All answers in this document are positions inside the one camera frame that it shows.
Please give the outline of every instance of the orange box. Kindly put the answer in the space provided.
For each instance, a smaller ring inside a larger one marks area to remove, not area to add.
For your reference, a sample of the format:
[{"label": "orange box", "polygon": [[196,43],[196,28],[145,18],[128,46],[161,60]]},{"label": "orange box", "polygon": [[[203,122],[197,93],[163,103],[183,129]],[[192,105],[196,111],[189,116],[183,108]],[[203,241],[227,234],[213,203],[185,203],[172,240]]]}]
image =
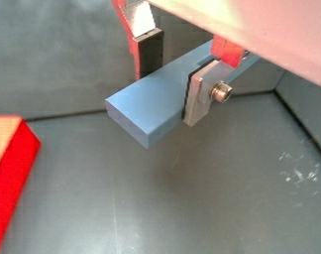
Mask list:
[{"label": "orange box", "polygon": [[40,142],[18,116],[0,116],[0,242]]}]

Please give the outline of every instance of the scratch mark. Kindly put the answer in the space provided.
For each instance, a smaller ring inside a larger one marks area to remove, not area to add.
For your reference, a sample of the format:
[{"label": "scratch mark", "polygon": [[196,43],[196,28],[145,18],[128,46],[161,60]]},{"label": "scratch mark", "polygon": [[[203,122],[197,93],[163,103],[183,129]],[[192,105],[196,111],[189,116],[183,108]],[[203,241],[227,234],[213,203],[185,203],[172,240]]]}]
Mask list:
[{"label": "scratch mark", "polygon": [[296,169],[293,169],[292,172],[293,172],[293,174],[296,175],[296,177],[299,179],[297,183],[303,182],[303,175],[301,175],[301,173]]},{"label": "scratch mark", "polygon": [[111,195],[112,199],[112,227],[113,227],[113,242],[115,242],[115,248],[116,248],[116,254],[121,254],[121,246],[117,241],[117,230],[116,230],[116,216],[115,216],[115,198],[113,193]]}]

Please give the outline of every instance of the gray surface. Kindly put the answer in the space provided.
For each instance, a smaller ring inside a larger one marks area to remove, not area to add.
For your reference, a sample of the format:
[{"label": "gray surface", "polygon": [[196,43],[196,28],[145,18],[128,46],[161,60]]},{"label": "gray surface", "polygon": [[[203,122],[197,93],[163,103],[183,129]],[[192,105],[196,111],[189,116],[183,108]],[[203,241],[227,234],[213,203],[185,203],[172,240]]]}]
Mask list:
[{"label": "gray surface", "polygon": [[[152,11],[165,32],[167,63],[211,35]],[[0,113],[32,118],[97,110],[132,80],[111,1],[0,0]]]},{"label": "gray surface", "polygon": [[272,94],[213,104],[149,150],[103,113],[29,125],[1,254],[321,254],[321,155]]},{"label": "gray surface", "polygon": [[321,86],[287,72],[275,90],[321,147]]}]

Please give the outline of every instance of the blue block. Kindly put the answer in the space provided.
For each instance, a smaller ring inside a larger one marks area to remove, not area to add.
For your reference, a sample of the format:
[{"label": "blue block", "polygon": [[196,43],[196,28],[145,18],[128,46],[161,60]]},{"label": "blue block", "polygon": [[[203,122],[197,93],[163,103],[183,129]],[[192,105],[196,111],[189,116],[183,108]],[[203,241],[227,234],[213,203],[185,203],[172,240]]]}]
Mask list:
[{"label": "blue block", "polygon": [[189,73],[211,59],[211,42],[104,100],[108,116],[148,148],[181,122]]}]

